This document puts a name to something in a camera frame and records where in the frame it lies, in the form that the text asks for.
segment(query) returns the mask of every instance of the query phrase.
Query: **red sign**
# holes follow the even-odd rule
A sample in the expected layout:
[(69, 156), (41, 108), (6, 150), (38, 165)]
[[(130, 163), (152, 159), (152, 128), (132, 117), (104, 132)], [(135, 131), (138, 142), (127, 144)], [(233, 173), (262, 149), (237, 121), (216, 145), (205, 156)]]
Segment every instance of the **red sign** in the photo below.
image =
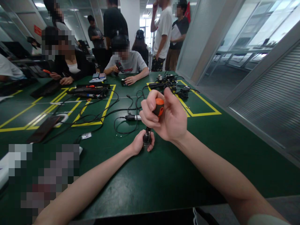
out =
[(42, 36), (42, 30), (38, 26), (36, 26), (36, 25), (34, 25), (34, 32), (37, 35)]

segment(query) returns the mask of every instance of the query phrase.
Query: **person's right hand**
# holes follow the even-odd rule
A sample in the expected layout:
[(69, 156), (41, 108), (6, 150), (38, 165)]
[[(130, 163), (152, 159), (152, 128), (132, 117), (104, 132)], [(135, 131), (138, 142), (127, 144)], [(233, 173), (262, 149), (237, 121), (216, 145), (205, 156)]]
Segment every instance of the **person's right hand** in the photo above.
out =
[(50, 76), (52, 77), (53, 80), (59, 80), (60, 78), (62, 78), (60, 75), (58, 75), (57, 73), (55, 72), (52, 72), (50, 74)]
[(111, 70), (114, 71), (114, 72), (116, 72), (116, 73), (120, 72), (119, 69), (118, 69), (118, 67), (116, 65), (112, 66)]
[[(161, 117), (153, 113), (156, 107), (156, 98), (164, 100), (164, 110)], [(147, 99), (141, 102), (142, 111), (140, 116), (142, 122), (166, 141), (175, 141), (183, 138), (187, 132), (187, 114), (178, 98), (167, 87), (162, 95), (157, 90), (152, 90)]]

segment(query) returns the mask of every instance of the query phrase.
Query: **orange tool handle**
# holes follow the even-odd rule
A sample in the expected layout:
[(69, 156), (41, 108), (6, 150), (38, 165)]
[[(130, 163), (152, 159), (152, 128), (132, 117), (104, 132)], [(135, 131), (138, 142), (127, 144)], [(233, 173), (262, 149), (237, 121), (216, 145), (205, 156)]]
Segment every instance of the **orange tool handle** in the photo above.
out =
[(165, 102), (161, 98), (156, 99), (156, 108), (153, 111), (155, 115), (160, 117), (163, 114), (163, 107), (164, 107)]

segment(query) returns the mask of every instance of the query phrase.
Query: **woman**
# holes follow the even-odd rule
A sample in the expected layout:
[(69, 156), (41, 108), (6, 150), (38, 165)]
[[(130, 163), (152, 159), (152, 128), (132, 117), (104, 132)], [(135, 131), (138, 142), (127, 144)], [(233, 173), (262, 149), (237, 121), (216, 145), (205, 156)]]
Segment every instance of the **woman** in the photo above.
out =
[(27, 42), (32, 45), (32, 55), (41, 55), (42, 54), (42, 46), (38, 43), (33, 37), (27, 37)]
[(137, 51), (138, 53), (141, 54), (143, 60), (145, 63), (149, 64), (148, 56), (149, 56), (149, 49), (147, 44), (145, 43), (145, 36), (144, 36), (144, 31), (138, 30), (137, 34), (135, 36), (135, 41), (132, 46), (133, 51)]
[(95, 66), (89, 63), (82, 51), (69, 45), (68, 36), (56, 27), (46, 27), (43, 32), (43, 40), (49, 49), (55, 49), (55, 68), (50, 76), (54, 80), (60, 80), (61, 85), (70, 85), (73, 81), (96, 73)]

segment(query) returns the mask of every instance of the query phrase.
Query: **smartphone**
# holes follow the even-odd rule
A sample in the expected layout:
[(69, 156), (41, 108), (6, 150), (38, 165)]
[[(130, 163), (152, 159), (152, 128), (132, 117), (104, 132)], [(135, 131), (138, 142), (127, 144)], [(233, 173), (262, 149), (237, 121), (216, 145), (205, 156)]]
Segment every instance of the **smartphone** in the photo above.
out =
[(40, 127), (28, 138), (27, 143), (39, 143), (45, 136), (50, 132), (50, 130), (57, 124), (61, 116), (51, 116), (48, 117)]

